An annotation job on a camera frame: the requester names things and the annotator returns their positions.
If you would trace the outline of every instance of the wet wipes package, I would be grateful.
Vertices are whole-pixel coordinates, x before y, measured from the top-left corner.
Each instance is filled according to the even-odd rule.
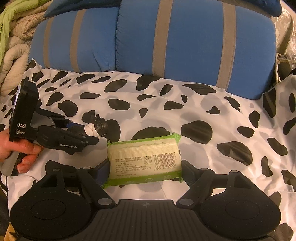
[[[169,136],[108,143],[110,175],[106,185],[126,185],[181,178],[178,143]]]

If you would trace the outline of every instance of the crosshair symbol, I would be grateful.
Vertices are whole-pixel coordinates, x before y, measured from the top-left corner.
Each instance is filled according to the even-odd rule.
[[[143,206],[144,206],[144,207],[149,207],[150,205],[151,205],[151,204],[148,203],[148,202],[143,203]]]

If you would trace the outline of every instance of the blue pillow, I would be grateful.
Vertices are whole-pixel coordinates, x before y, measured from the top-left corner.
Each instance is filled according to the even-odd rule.
[[[242,7],[215,0],[123,0],[116,68],[258,99],[271,81],[275,42],[272,20]]]
[[[30,59],[72,72],[115,70],[118,7],[67,12],[40,23]]]
[[[45,12],[44,17],[52,17],[65,12],[87,8],[119,7],[122,0],[54,0]]]
[[[282,13],[280,0],[243,0],[252,3],[273,17],[279,17]]]

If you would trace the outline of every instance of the lime green fabric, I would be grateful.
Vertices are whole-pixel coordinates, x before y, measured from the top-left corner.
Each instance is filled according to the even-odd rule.
[[[48,1],[50,0],[15,0],[0,14],[0,65],[9,37],[9,24],[13,20],[14,15],[41,6]]]

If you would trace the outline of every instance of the bed sheet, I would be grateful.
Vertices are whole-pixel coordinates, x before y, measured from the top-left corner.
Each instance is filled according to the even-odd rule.
[[[178,82],[126,72],[72,73],[41,69],[34,60],[24,78],[37,84],[41,108],[80,124],[99,114],[107,123],[106,138],[70,156],[44,150],[32,169],[17,177],[1,177],[9,210],[45,175],[48,160],[95,167],[107,156],[107,141],[182,135],[182,159],[216,173],[239,170],[279,205],[282,218],[277,241],[296,240],[296,76],[289,76],[259,100],[234,96],[215,86]],[[1,96],[0,128],[8,128],[17,89]],[[108,187],[119,199],[172,199],[188,189],[171,180]]]

